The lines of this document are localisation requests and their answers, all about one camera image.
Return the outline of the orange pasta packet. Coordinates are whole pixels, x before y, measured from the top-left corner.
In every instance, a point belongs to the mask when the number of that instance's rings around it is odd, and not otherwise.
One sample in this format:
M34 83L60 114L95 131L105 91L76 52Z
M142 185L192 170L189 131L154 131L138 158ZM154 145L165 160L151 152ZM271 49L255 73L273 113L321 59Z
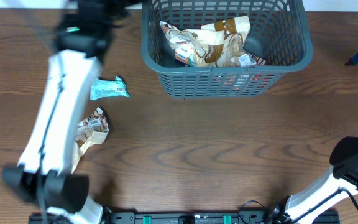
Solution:
M266 64L266 61L264 59L262 59L261 57L258 57L251 53L248 53L248 55L250 56L253 65L265 65Z

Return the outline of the beige snack bag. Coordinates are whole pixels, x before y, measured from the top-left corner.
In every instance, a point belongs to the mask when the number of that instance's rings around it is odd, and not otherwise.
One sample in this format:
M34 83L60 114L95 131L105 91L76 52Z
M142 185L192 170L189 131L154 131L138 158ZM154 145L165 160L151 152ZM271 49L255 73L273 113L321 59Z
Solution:
M213 24L201 26L202 30L223 31L223 50L215 62L215 67L246 67L257 65L255 59L244 50L246 38L250 32L248 16L235 17Z
M175 26L160 21L160 27L165 34L171 49L182 44L192 44L196 51L196 63L198 67L215 67L215 62L223 50L224 32L201 29L179 30Z

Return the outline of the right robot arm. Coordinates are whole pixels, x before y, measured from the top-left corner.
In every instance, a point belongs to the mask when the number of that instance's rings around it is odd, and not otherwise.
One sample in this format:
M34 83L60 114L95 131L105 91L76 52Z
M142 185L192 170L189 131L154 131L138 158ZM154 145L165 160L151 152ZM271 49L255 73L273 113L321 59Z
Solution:
M341 139L329 159L329 169L309 187L288 196L267 217L272 223L313 223L326 210L349 198L356 210L358 137Z

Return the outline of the teal snack packet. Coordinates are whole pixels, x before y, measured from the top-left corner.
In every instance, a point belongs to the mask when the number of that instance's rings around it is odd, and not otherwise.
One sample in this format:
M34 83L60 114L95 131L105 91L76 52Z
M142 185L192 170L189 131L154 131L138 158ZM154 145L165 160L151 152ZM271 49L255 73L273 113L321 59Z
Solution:
M98 100L117 96L129 97L126 84L119 76L116 76L115 80L95 80L91 86L89 98L90 100Z

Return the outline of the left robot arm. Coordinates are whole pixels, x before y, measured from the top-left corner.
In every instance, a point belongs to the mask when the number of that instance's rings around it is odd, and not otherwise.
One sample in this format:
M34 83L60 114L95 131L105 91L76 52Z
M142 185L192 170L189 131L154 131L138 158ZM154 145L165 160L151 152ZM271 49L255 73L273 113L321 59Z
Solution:
M112 211L89 195L90 181L73 173L75 134L90 89L103 69L116 21L126 17L126 0L79 0L46 29L20 1L10 1L50 49L48 77L35 125L16 165L2 170L4 183L25 202L36 204L41 223L111 223Z

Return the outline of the tissue multipack box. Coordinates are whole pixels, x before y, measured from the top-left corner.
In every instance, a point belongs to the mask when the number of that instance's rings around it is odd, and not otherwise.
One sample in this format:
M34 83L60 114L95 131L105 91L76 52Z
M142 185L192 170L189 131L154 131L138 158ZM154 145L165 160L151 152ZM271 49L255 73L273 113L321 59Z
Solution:
M192 44L182 44L175 49L175 61L185 67L197 67L196 51Z

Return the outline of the grey plastic basket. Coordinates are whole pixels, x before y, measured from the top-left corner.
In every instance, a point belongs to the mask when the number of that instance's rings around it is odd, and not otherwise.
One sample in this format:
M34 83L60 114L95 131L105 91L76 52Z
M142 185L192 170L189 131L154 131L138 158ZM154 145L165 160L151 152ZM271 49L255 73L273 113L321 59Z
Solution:
M239 16L250 19L244 50L265 65L185 67L175 61L160 27L164 21L180 30L199 29ZM306 68L313 46L301 0L151 0L142 4L142 57L174 98L245 97L259 95L284 74Z

